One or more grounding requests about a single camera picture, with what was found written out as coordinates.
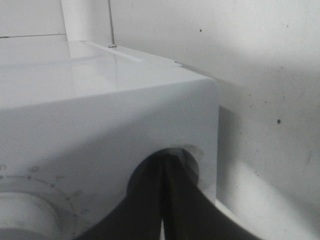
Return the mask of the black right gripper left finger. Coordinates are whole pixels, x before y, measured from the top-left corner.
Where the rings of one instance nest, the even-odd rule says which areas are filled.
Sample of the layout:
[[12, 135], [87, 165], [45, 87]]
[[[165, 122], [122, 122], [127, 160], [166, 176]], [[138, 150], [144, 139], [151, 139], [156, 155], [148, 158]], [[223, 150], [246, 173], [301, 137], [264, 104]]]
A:
[[158, 240], [161, 233], [163, 161], [153, 154], [124, 200], [78, 240]]

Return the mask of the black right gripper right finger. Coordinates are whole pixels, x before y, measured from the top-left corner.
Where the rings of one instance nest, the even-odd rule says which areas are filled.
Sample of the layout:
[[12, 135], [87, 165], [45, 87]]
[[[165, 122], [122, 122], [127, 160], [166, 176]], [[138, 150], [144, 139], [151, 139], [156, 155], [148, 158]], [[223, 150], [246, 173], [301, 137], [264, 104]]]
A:
[[256, 240], [213, 205], [187, 175], [175, 155], [163, 155], [163, 210], [166, 240]]

